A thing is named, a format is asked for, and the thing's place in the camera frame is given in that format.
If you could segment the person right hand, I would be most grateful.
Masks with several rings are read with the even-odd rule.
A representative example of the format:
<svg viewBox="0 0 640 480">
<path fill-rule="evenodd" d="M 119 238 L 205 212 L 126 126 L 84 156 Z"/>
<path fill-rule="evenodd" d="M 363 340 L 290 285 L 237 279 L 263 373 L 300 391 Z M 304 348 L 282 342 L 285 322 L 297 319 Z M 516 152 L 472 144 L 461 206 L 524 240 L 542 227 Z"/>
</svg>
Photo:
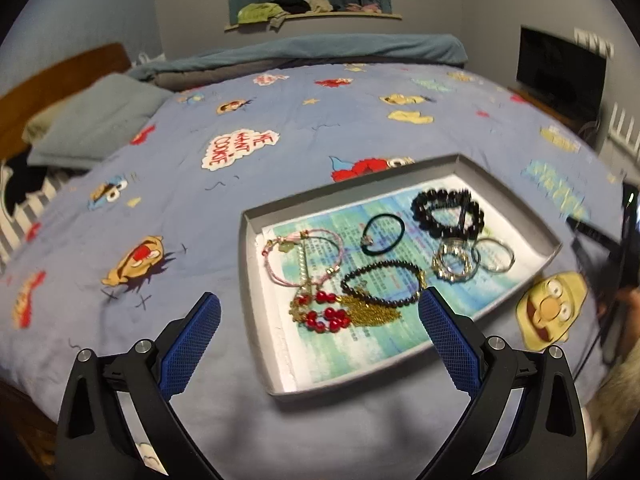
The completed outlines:
<svg viewBox="0 0 640 480">
<path fill-rule="evenodd" d="M 598 346 L 607 368 L 623 362 L 639 340 L 639 289 L 597 294 Z"/>
</svg>

